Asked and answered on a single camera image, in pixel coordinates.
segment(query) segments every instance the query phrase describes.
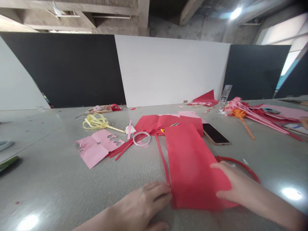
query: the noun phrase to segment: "green object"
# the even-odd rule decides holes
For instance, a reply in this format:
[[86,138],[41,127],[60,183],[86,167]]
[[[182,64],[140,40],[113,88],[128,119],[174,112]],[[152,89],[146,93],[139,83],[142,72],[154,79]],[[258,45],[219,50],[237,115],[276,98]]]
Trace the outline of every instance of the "green object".
[[9,167],[9,165],[11,165],[12,163],[14,163],[16,160],[18,160],[18,156],[14,156],[8,160],[6,160],[5,162],[0,164],[0,172],[5,170],[7,167]]

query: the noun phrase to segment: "ceiling light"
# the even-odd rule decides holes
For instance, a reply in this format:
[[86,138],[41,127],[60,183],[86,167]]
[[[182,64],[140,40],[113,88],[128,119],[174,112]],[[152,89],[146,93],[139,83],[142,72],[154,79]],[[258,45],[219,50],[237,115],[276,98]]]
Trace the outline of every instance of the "ceiling light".
[[230,18],[231,19],[235,19],[237,18],[242,12],[242,8],[236,8],[235,11],[233,11],[233,13],[231,14]]
[[36,226],[36,224],[38,223],[39,219],[36,215],[30,215],[28,217],[26,217],[25,219],[23,219],[18,227],[17,230],[18,231],[28,231],[31,230],[34,226]]
[[282,193],[289,199],[298,201],[302,195],[295,188],[284,188]]

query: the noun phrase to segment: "left hand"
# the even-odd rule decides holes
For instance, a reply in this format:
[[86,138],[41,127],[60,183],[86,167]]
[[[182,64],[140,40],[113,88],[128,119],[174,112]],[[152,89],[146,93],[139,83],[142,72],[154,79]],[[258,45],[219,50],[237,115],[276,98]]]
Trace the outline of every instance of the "left hand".
[[118,230],[163,231],[168,229],[165,222],[149,226],[153,216],[166,207],[172,194],[167,182],[154,181],[132,191],[113,205],[117,215]]

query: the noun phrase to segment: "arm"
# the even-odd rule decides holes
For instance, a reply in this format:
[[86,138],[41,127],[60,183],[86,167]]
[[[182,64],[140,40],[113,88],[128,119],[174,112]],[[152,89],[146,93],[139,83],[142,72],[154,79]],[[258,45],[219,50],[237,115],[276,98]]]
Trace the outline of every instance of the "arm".
[[221,169],[232,185],[230,191],[217,192],[217,197],[241,204],[288,230],[304,230],[307,217],[292,205],[224,161],[212,164],[211,167]]
[[152,217],[171,201],[171,188],[166,182],[155,181],[126,195],[113,206],[100,212],[73,231],[162,231],[165,222],[149,226]]

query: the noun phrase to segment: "white tape roll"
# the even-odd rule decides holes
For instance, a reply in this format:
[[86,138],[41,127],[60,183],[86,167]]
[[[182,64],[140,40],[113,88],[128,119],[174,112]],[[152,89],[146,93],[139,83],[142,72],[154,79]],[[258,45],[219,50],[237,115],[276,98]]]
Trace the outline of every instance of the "white tape roll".
[[[146,135],[149,137],[149,140],[148,140],[146,143],[144,143],[144,144],[138,144],[138,143],[136,143],[135,137],[136,137],[137,135],[139,135],[139,134],[146,134]],[[138,133],[136,133],[136,134],[133,136],[134,144],[135,144],[136,146],[138,146],[138,147],[143,147],[143,146],[147,145],[148,143],[150,143],[150,140],[151,140],[151,136],[150,136],[149,133],[146,133],[146,132],[138,132]]]

